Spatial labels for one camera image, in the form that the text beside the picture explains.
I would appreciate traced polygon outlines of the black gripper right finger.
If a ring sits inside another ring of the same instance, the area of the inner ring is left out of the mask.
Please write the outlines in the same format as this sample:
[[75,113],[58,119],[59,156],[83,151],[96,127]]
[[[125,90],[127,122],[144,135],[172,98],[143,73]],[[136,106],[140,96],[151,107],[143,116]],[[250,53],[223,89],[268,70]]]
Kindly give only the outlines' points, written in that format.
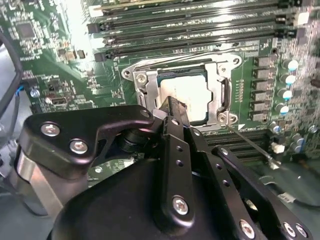
[[306,225],[222,145],[211,151],[195,128],[186,129],[192,166],[206,181],[224,240],[312,240]]

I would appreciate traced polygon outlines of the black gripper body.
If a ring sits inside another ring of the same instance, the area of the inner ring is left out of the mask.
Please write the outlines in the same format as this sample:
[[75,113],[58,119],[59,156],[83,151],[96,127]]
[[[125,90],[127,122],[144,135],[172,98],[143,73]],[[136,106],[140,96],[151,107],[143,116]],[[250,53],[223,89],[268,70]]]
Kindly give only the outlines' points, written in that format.
[[192,175],[195,223],[181,236],[155,224],[158,161],[144,160],[71,199],[55,220],[53,240],[230,240],[232,231],[207,196],[205,181]]

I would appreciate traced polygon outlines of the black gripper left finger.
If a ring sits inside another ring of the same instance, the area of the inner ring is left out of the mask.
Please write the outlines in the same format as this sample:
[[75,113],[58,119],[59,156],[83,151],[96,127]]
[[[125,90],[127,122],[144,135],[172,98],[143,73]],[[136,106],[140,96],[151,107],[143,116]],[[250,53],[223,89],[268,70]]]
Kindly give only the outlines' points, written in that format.
[[56,223],[69,225],[98,197],[98,188],[85,190],[88,170],[105,159],[118,135],[136,130],[139,137],[161,139],[154,219],[164,231],[184,231],[195,221],[188,125],[186,105],[173,97],[158,115],[141,105],[35,114],[23,123],[15,169]]

